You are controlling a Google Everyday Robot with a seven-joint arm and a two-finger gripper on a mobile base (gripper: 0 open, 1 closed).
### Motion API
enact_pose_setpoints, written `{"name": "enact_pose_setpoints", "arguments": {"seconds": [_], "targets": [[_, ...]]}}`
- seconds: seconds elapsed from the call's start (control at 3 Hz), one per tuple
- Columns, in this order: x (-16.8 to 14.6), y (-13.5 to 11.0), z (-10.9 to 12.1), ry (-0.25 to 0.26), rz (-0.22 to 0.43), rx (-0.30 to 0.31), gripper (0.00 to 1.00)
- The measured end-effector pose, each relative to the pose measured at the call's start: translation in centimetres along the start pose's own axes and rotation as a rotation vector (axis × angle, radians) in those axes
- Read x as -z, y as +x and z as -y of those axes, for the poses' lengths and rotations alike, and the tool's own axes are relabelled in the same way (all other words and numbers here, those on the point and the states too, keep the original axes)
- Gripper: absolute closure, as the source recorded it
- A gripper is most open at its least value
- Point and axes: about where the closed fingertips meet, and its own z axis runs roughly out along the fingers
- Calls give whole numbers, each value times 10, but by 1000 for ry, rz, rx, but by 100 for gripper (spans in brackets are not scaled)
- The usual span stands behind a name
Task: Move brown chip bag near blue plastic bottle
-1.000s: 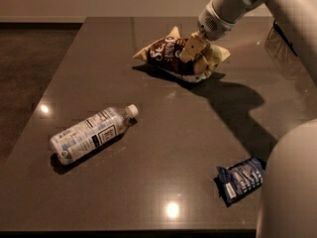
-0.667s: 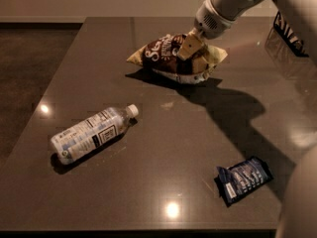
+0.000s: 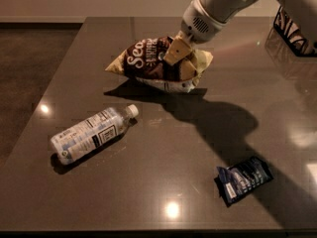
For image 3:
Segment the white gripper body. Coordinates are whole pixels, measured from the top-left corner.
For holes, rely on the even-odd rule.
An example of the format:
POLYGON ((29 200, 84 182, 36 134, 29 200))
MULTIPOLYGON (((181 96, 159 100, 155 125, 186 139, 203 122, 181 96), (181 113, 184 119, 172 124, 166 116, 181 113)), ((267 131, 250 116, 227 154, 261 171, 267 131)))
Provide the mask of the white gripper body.
POLYGON ((213 39, 226 25, 227 0, 193 0, 185 10, 180 30, 189 44, 213 39))

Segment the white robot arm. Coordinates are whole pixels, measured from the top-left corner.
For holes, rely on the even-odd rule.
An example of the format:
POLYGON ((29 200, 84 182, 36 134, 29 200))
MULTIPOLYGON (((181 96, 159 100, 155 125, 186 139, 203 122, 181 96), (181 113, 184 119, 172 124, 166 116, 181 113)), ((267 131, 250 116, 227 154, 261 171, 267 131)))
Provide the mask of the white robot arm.
POLYGON ((213 56, 196 45, 211 41, 239 11, 258 0, 193 0, 185 10, 180 30, 163 58, 164 79, 184 81, 198 76, 213 56))

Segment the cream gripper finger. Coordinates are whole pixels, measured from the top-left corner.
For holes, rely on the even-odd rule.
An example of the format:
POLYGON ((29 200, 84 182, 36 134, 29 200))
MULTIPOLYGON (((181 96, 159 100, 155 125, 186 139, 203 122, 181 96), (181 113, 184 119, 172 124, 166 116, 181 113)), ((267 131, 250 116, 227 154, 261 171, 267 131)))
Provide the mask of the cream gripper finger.
POLYGON ((163 60, 169 65, 175 65, 193 52, 191 37, 184 33, 178 33, 171 38, 170 45, 163 57, 163 60))
POLYGON ((188 60, 184 59, 179 66, 179 77, 181 80, 189 80, 193 78, 196 74, 196 68, 193 63, 188 60))

